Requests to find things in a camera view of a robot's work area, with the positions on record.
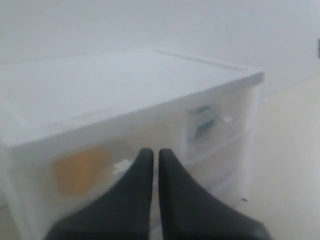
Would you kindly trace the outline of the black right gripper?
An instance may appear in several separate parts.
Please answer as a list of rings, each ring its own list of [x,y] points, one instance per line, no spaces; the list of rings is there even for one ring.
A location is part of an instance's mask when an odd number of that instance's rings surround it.
[[[317,58],[320,59],[320,39],[316,41],[316,55]]]

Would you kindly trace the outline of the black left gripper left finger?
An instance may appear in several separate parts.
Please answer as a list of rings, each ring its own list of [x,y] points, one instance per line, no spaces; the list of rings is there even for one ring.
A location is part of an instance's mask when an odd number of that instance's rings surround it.
[[[122,178],[98,199],[57,221],[47,240],[147,240],[153,151],[142,148]]]

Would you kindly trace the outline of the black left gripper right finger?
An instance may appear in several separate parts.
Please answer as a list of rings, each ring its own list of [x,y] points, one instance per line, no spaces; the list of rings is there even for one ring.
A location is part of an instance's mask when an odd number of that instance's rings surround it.
[[[159,151],[158,196],[164,240],[267,240],[259,221],[207,192],[169,148]]]

